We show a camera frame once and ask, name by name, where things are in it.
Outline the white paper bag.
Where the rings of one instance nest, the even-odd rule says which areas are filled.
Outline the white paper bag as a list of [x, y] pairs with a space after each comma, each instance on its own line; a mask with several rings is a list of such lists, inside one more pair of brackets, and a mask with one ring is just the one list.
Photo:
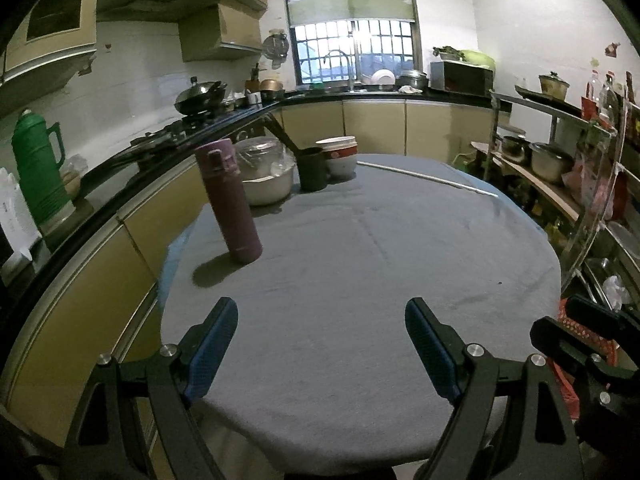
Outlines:
[[1, 258], [1, 278], [3, 284], [9, 285], [34, 261], [32, 248], [41, 235], [20, 184], [6, 168], [1, 168], [1, 231], [10, 246], [9, 255]]

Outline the black wok with lid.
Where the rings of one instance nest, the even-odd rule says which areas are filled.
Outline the black wok with lid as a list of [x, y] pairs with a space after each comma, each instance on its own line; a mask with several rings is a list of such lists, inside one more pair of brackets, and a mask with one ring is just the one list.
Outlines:
[[184, 116], [193, 116], [213, 110], [221, 104], [227, 84], [220, 80], [199, 82], [197, 76], [190, 79], [190, 87], [180, 92], [174, 107]]

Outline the microwave oven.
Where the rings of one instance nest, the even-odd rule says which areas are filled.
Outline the microwave oven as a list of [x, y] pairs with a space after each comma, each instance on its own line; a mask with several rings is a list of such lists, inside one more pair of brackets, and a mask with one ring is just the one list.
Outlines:
[[462, 62], [433, 61], [430, 63], [430, 86], [471, 96], [489, 96], [494, 86], [494, 72]]

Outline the long white rod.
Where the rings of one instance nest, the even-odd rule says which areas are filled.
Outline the long white rod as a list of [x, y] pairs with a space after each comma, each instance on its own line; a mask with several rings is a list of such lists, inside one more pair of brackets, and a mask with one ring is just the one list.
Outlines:
[[470, 192], [470, 193], [475, 193], [475, 194], [481, 195], [481, 196], [499, 198], [499, 196], [496, 193], [491, 193], [489, 191], [483, 190], [482, 188], [476, 188], [475, 186], [472, 186], [472, 185], [468, 185], [468, 184], [464, 184], [464, 183], [460, 183], [460, 182], [456, 182], [456, 181], [451, 181], [451, 180], [443, 179], [443, 178], [440, 178], [440, 177], [434, 177], [434, 176], [431, 176], [430, 174], [421, 174], [420, 172], [411, 171], [411, 170], [405, 170], [405, 169], [401, 169], [401, 168], [385, 166], [385, 165], [380, 165], [380, 164], [375, 164], [374, 162], [360, 162], [359, 161], [359, 162], [357, 162], [357, 165], [358, 166], [367, 167], [367, 168], [371, 168], [371, 169], [392, 172], [393, 174], [402, 174], [403, 176], [413, 177], [413, 178], [417, 178], [417, 179], [420, 179], [420, 180], [424, 180], [424, 181], [428, 181], [428, 182], [432, 182], [432, 183], [437, 183], [437, 184], [440, 184], [440, 185], [446, 185], [446, 186], [449, 186], [450, 188], [457, 188], [458, 190], [462, 190], [462, 191]]

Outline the red plastic trash basket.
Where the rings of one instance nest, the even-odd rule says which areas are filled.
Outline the red plastic trash basket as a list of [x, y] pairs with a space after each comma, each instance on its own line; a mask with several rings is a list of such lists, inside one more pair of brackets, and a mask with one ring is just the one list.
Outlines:
[[[596, 352], [602, 360], [611, 366], [618, 364], [617, 348], [614, 340], [605, 339], [594, 330], [571, 318], [567, 310], [574, 311], [580, 304], [601, 307], [597, 302], [589, 299], [584, 294], [571, 294], [560, 301], [558, 318], [556, 319], [563, 330], [570, 334], [570, 350], [578, 350], [578, 354], [589, 351]], [[579, 398], [573, 386], [574, 375], [568, 372], [562, 365], [551, 362], [552, 372], [560, 387], [562, 398], [567, 408], [570, 419], [573, 422], [579, 418]]]

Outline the green thermos jug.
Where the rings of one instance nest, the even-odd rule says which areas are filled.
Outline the green thermos jug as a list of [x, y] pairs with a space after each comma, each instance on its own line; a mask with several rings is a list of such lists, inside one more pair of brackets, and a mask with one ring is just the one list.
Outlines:
[[26, 108], [18, 116], [11, 143], [29, 212], [42, 234], [49, 236], [75, 211], [60, 173], [65, 162], [60, 124], [47, 126], [41, 115]]

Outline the steel pot on rack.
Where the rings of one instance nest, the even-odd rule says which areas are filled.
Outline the steel pot on rack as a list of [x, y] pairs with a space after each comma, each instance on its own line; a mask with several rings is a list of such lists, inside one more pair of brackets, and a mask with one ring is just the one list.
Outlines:
[[533, 173], [547, 182], [559, 183], [574, 166], [574, 158], [553, 144], [532, 143], [530, 150]]

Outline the kitchen faucet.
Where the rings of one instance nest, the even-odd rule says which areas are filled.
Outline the kitchen faucet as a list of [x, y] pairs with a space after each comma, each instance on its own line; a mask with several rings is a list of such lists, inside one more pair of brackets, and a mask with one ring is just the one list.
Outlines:
[[328, 64], [332, 58], [338, 58], [340, 63], [340, 75], [341, 77], [347, 76], [347, 90], [353, 92], [355, 90], [355, 76], [352, 66], [350, 65], [349, 55], [341, 49], [331, 49], [322, 58], [324, 64]]

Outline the rice cooker by window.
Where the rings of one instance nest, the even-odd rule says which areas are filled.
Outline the rice cooker by window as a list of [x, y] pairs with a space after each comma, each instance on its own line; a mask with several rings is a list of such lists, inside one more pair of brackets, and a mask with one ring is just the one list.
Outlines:
[[424, 91], [428, 88], [428, 77], [420, 70], [403, 70], [396, 79], [396, 87], [410, 87], [414, 90]]

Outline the stacked red white bowls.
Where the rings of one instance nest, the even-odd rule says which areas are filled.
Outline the stacked red white bowls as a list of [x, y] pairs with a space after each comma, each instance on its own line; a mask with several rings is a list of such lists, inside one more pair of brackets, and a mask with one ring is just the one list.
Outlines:
[[336, 136], [316, 142], [322, 149], [326, 169], [334, 180], [350, 180], [355, 177], [358, 143], [354, 136]]

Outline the window with bars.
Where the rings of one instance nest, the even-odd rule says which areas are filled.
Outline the window with bars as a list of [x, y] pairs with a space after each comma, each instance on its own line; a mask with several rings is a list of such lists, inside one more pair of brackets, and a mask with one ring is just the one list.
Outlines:
[[349, 55], [355, 81], [366, 81], [379, 70], [398, 76], [419, 67], [419, 51], [412, 21], [339, 20], [297, 25], [291, 29], [297, 80], [301, 84], [346, 81], [338, 58], [322, 58], [331, 49]]

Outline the black chopstick holder cup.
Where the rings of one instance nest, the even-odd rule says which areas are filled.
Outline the black chopstick holder cup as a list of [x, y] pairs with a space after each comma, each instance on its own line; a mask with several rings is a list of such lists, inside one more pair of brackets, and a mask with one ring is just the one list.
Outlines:
[[323, 190], [328, 185], [328, 170], [322, 148], [299, 148], [273, 114], [264, 117], [264, 125], [293, 154], [300, 192], [314, 193]]

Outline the purple thermos bottle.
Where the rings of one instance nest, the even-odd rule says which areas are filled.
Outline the purple thermos bottle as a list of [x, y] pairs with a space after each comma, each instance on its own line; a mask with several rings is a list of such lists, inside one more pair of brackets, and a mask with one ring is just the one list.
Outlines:
[[250, 205], [230, 139], [220, 139], [195, 151], [206, 194], [231, 259], [249, 264], [262, 255]]

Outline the clay pot on rack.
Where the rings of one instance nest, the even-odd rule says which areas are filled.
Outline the clay pot on rack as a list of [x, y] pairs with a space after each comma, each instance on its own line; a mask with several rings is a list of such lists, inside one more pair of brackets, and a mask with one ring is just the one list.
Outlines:
[[558, 73], [550, 72], [538, 76], [541, 92], [551, 99], [564, 101], [570, 84], [562, 79]]

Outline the upper wall cabinets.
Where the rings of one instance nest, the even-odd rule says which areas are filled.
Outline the upper wall cabinets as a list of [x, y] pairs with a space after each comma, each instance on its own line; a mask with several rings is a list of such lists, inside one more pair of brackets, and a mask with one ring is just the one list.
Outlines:
[[98, 50], [99, 22], [175, 23], [186, 62], [262, 50], [267, 0], [1, 0], [1, 113], [62, 89]]

